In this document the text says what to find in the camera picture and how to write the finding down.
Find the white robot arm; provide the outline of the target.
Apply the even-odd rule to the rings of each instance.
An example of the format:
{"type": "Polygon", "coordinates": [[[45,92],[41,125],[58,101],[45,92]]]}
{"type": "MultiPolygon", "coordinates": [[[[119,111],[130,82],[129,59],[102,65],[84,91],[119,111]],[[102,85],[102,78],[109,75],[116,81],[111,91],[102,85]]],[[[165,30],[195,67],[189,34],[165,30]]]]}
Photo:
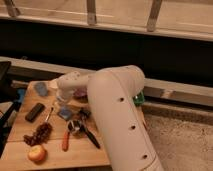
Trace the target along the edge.
{"type": "Polygon", "coordinates": [[[56,84],[60,104],[68,103],[76,89],[87,89],[113,171],[164,171],[133,102],[145,84],[139,67],[105,68],[88,75],[74,71],[58,77],[56,84]]]}

